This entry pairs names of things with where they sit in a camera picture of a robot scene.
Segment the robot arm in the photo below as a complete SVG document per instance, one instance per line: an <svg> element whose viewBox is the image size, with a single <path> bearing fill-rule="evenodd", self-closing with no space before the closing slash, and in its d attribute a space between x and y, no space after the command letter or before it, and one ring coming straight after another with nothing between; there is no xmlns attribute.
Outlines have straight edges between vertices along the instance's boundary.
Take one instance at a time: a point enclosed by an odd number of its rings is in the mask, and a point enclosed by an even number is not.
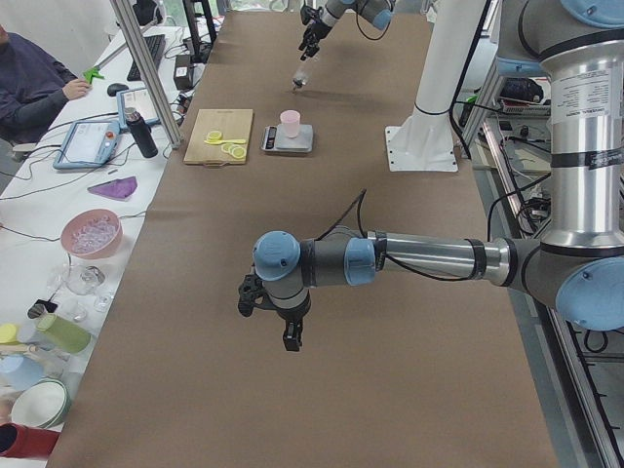
<svg viewBox="0 0 624 468"><path fill-rule="evenodd" d="M395 2L386 0L331 0L324 6L313 8L302 5L300 18L305 26L298 49L300 60L312 59L325 39L347 11L353 11L357 20L365 20L374 28L384 31L394 15Z"/></svg>
<svg viewBox="0 0 624 468"><path fill-rule="evenodd" d="M619 1L506 1L501 73L551 79L551 222L537 239L442 240L333 226L299 241L260 237L238 308L276 312L290 351L301 345L310 290L370 283L385 266L448 282L487 280L527 293L593 331L623 325L623 5Z"/></svg>

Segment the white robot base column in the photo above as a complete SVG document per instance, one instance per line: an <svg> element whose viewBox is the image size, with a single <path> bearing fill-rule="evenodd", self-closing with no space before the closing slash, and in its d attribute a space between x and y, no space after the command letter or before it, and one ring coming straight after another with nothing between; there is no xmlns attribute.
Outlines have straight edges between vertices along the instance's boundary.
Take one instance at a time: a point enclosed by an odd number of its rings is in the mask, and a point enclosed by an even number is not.
<svg viewBox="0 0 624 468"><path fill-rule="evenodd" d="M400 127L386 129L392 172L455 172L449 111L472 43L488 13L485 0L443 1L438 9L413 112Z"/></svg>

